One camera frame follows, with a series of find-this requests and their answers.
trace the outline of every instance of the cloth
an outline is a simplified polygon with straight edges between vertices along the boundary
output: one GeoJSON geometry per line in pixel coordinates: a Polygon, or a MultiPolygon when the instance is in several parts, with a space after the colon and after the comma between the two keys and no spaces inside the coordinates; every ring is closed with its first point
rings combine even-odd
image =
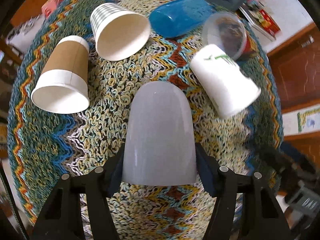
{"type": "MultiPolygon", "coordinates": [[[[262,92],[250,107],[224,120],[217,117],[189,68],[191,58],[202,47],[201,27],[174,39],[152,32],[139,52],[121,61],[109,62],[97,55],[89,21],[94,8],[115,2],[148,16],[169,1],[65,0],[44,22],[19,68],[8,117],[8,149],[15,183],[33,223],[59,176],[66,171],[74,176],[87,174],[117,153],[126,137],[132,99],[146,82],[171,82],[185,93],[192,110],[195,141],[236,173],[260,170],[252,145],[278,147],[281,143],[282,118],[274,78],[266,54],[248,25],[257,55],[238,63],[262,92]],[[82,36],[90,45],[90,106],[77,114],[48,113],[33,105],[30,95],[54,47],[68,35],[82,36]]],[[[265,170],[272,183],[276,175],[272,169],[265,170]]],[[[202,239],[214,203],[199,177],[195,184],[175,187],[122,183],[120,192],[108,199],[121,239],[202,239]]],[[[90,239],[85,195],[81,195],[81,210],[90,239]]]]}

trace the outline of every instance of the white wall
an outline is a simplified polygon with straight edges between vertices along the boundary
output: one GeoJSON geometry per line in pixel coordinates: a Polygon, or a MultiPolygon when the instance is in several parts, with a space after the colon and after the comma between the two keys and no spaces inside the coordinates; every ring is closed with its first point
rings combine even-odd
{"type": "Polygon", "coordinates": [[[281,33],[276,34],[276,41],[258,35],[266,52],[272,51],[312,22],[311,16],[298,0],[264,0],[263,4],[272,10],[271,17],[281,29],[281,33]]]}

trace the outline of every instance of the plastic container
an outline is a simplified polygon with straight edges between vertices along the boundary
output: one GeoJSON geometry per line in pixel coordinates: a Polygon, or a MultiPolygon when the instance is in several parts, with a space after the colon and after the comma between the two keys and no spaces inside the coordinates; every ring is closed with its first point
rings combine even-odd
{"type": "Polygon", "coordinates": [[[155,9],[149,21],[156,33],[173,38],[202,25],[211,14],[212,7],[205,0],[176,0],[155,9]]]}
{"type": "Polygon", "coordinates": [[[240,19],[228,12],[211,15],[202,30],[202,45],[215,44],[233,60],[245,59],[254,51],[240,19]]]}

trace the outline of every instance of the white cup with green print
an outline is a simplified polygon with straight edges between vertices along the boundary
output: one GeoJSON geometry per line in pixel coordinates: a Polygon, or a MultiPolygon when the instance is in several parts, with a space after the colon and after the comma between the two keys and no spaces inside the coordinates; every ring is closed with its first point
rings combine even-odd
{"type": "Polygon", "coordinates": [[[198,51],[190,68],[221,119],[247,108],[261,93],[261,89],[240,72],[238,64],[214,44],[198,51]]]}

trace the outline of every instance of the white paper cup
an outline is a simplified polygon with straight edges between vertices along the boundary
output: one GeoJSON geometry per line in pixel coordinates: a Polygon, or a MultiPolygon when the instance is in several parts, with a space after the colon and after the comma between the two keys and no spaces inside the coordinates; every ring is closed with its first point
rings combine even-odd
{"type": "Polygon", "coordinates": [[[35,89],[32,102],[48,112],[72,114],[88,108],[89,45],[79,36],[63,38],[50,55],[35,89]]]}
{"type": "Polygon", "coordinates": [[[149,20],[114,3],[104,3],[95,8],[90,23],[96,51],[100,57],[117,61],[138,52],[148,41],[149,20]]]}
{"type": "Polygon", "coordinates": [[[198,51],[190,68],[221,119],[239,113],[261,93],[261,89],[240,72],[237,63],[214,44],[198,51]]]}

